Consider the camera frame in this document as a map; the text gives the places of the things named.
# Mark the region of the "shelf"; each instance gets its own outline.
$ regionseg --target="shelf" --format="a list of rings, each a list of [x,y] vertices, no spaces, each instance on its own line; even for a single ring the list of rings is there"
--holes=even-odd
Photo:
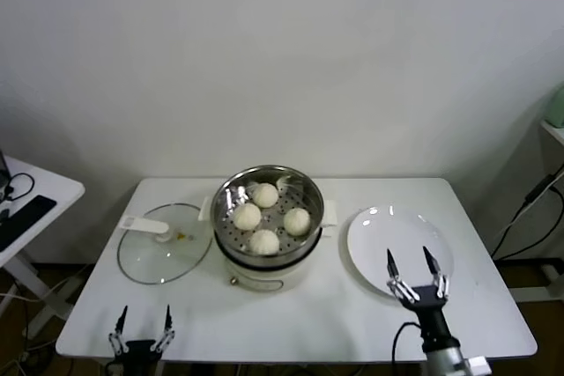
[[[553,136],[554,138],[556,138],[556,140],[564,145],[564,128],[555,128],[553,127],[550,123],[548,123],[547,121],[542,121],[542,123],[540,124],[544,129],[546,129],[546,131]]]

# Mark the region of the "green container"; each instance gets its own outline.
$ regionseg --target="green container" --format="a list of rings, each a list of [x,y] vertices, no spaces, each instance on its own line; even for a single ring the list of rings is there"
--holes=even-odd
[[[553,127],[564,128],[564,87],[554,94],[546,110],[545,120]]]

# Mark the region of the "white wall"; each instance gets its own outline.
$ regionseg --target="white wall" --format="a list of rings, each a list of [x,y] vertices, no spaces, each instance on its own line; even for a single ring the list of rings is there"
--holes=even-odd
[[[501,175],[542,174],[534,128],[564,79],[560,6],[0,0],[0,145],[86,186],[30,252],[95,258],[143,176],[265,162],[446,176],[486,237],[518,205]]]

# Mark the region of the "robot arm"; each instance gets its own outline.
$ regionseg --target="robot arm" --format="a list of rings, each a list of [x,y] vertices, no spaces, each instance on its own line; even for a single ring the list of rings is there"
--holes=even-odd
[[[174,339],[170,306],[167,306],[165,329],[158,340],[142,339],[125,342],[122,332],[126,314],[127,306],[123,308],[123,313],[115,324],[115,331],[108,336],[115,358],[106,366],[106,374],[110,365],[122,365],[123,376],[145,376],[149,374],[151,365],[160,360],[162,353]]]
[[[436,259],[423,247],[427,266],[433,274],[430,285],[411,287],[399,275],[388,250],[388,287],[402,306],[417,314],[430,376],[482,376],[492,374],[483,357],[464,358],[460,342],[452,336],[442,308],[449,298],[449,277],[441,273]]]

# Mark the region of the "small white table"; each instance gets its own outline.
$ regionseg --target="small white table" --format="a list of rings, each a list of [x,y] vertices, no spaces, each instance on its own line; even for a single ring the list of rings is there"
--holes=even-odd
[[[3,266],[38,298],[43,298],[48,294],[49,287],[36,276],[37,270],[19,252],[64,211],[69,209],[84,194],[85,188],[80,182],[40,169],[37,166],[28,165],[9,157],[6,157],[5,160],[12,175],[16,173],[29,173],[35,179],[33,191],[13,202],[11,205],[11,215],[36,195],[44,195],[56,201],[56,206],[49,213],[0,253],[0,266]],[[26,177],[16,178],[12,186],[14,187],[13,195],[16,196],[21,192],[27,191],[30,187],[30,180]],[[72,278],[61,288],[58,294],[51,293],[44,299],[47,306],[30,322],[28,338],[33,339],[52,316],[57,315],[61,319],[68,317],[71,305],[66,303],[65,300],[78,288],[80,282],[80,279]],[[13,294],[15,291],[16,287],[12,286],[9,293]],[[5,297],[2,303],[0,303],[0,314],[7,307],[10,300],[9,297]]]
[[[142,215],[171,202],[199,205],[220,179],[147,179],[125,213]],[[125,340],[155,338],[170,305],[176,338],[163,360],[178,362],[389,362],[394,334],[415,316],[374,293],[342,260],[347,224],[373,205],[403,204],[442,230],[455,256],[444,313],[468,357],[523,357],[537,344],[450,185],[441,179],[317,179],[335,199],[339,225],[312,253],[307,278],[289,291],[261,293],[229,284],[215,244],[188,275],[163,285],[131,282],[116,256],[115,229],[56,343],[59,354],[111,358],[108,334],[123,307]],[[399,361],[421,361],[421,340],[407,330]]]

